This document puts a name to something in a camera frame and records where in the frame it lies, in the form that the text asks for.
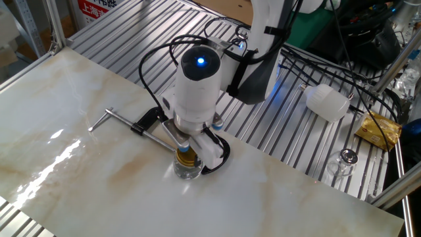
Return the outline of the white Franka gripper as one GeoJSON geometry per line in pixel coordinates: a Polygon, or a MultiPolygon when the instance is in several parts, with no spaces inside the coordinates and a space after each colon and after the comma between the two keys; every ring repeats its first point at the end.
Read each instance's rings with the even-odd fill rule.
{"type": "Polygon", "coordinates": [[[203,161],[208,168],[216,168],[222,164],[224,152],[222,142],[209,130],[214,124],[216,106],[202,109],[197,98],[181,101],[185,97],[178,97],[176,92],[175,88],[170,88],[160,96],[163,111],[167,115],[162,122],[164,131],[181,152],[188,149],[196,152],[195,167],[203,161]]]}

